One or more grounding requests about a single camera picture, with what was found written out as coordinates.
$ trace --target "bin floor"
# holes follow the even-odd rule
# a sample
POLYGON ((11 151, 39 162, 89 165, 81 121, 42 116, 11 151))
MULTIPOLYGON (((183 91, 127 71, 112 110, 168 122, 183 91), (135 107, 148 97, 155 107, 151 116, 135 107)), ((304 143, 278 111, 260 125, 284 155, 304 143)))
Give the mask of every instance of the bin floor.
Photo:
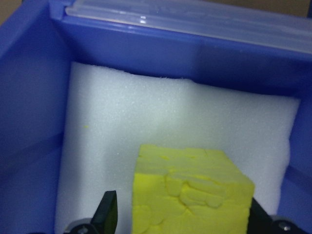
POLYGON ((116 234, 131 232, 134 166, 144 143, 225 151, 255 183, 262 207, 275 214, 298 105, 290 97, 73 63, 56 234, 92 217, 107 190, 117 190, 116 234))

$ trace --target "white foam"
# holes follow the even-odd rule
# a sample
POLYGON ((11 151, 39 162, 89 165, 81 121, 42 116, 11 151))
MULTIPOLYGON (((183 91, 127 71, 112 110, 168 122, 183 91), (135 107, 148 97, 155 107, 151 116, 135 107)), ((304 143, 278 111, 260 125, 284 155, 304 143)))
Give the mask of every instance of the white foam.
POLYGON ((275 214, 299 101, 152 78, 73 63, 59 177, 56 234, 92 217, 117 190, 116 234, 131 232, 131 193, 140 144, 222 149, 256 184, 275 214))

